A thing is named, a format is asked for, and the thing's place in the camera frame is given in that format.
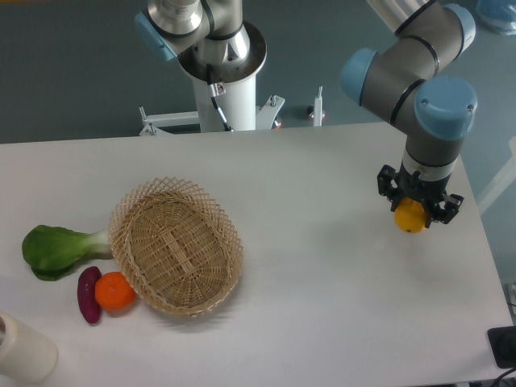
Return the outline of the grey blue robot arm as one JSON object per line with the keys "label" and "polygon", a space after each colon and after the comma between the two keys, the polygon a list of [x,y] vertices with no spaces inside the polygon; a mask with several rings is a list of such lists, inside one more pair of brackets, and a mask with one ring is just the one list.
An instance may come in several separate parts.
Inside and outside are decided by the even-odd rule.
{"label": "grey blue robot arm", "polygon": [[[373,1],[371,7],[397,37],[386,52],[356,51],[344,65],[341,90],[406,136],[398,169],[377,175],[397,226],[417,233],[449,223],[463,198],[447,183],[470,132],[475,90],[442,70],[471,44],[476,25],[456,4]],[[256,103],[256,75],[267,47],[243,18],[240,1],[150,1],[135,16],[146,45],[162,60],[177,60],[193,82],[200,128],[210,131],[270,130],[283,99]]]}

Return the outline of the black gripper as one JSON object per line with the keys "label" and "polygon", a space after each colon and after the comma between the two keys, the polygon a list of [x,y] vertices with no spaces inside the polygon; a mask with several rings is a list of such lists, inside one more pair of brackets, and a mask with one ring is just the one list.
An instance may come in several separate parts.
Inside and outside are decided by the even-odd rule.
{"label": "black gripper", "polygon": [[399,172],[384,164],[377,174],[378,193],[389,201],[390,211],[405,198],[419,202],[427,217],[425,228],[432,223],[449,224],[464,203],[464,197],[446,193],[448,181],[448,165],[432,167],[413,160],[403,160]]}

